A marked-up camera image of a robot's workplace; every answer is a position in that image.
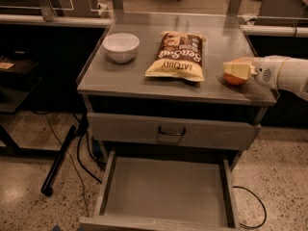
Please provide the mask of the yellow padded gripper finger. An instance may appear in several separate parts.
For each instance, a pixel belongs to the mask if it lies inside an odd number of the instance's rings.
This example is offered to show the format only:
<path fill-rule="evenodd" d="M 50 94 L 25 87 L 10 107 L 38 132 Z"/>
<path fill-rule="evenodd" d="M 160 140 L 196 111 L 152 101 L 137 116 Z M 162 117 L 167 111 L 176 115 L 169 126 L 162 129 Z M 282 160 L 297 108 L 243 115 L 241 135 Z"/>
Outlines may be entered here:
<path fill-rule="evenodd" d="M 246 62 L 227 62 L 222 65 L 223 75 L 226 78 L 248 80 L 255 75 L 254 66 Z"/>
<path fill-rule="evenodd" d="M 241 63 L 250 63 L 250 64 L 255 64 L 258 61 L 260 61 L 262 58 L 259 57 L 240 57 L 236 59 L 236 62 L 241 62 Z"/>

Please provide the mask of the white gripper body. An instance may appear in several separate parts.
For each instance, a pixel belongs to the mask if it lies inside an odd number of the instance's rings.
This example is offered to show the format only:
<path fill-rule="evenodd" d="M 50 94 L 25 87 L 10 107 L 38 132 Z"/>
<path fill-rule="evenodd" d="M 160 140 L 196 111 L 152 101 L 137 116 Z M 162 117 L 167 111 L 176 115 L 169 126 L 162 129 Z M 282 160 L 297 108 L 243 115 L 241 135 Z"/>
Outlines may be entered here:
<path fill-rule="evenodd" d="M 283 64 L 289 60 L 289 57 L 267 56 L 265 58 L 256 58 L 253 66 L 256 72 L 255 81 L 263 86 L 273 90 L 278 89 L 278 76 Z"/>

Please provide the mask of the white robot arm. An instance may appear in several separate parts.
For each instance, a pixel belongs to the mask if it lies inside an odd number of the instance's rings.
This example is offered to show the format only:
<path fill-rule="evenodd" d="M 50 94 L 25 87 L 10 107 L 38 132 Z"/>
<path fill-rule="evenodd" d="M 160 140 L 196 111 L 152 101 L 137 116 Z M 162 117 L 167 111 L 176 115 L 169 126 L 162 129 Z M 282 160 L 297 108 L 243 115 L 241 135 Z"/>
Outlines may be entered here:
<path fill-rule="evenodd" d="M 272 90 L 286 90 L 308 101 L 308 60 L 266 56 L 242 57 L 222 64 L 224 80 L 233 86 L 253 79 Z"/>

